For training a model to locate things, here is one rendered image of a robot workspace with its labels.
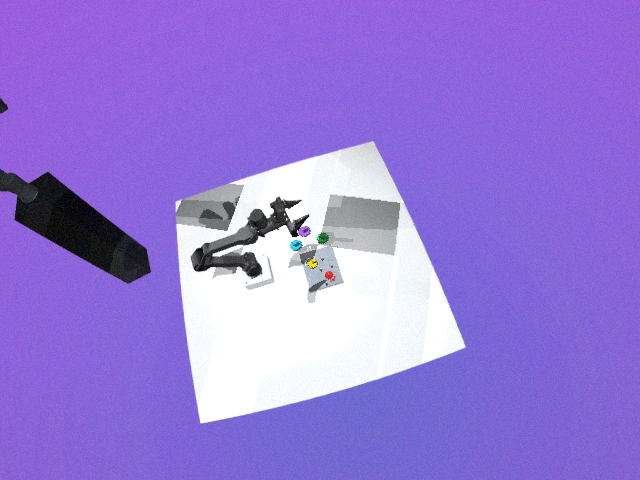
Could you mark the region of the green gear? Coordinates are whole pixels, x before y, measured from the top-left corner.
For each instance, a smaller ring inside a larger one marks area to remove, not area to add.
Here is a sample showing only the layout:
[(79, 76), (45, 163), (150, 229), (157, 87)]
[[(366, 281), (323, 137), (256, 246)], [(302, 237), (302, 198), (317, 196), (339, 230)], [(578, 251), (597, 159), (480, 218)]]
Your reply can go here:
[[(319, 236), (318, 236), (318, 235), (319, 235)], [(317, 237), (316, 237), (316, 238), (317, 238), (318, 243), (320, 242), (321, 244), (322, 244), (322, 243), (323, 243), (323, 244), (324, 244), (324, 243), (326, 244), (326, 242), (329, 240), (328, 235), (327, 235), (326, 233), (324, 234), (324, 232), (323, 232), (323, 233), (320, 233), (320, 234), (318, 234), (318, 235), (317, 235)]]

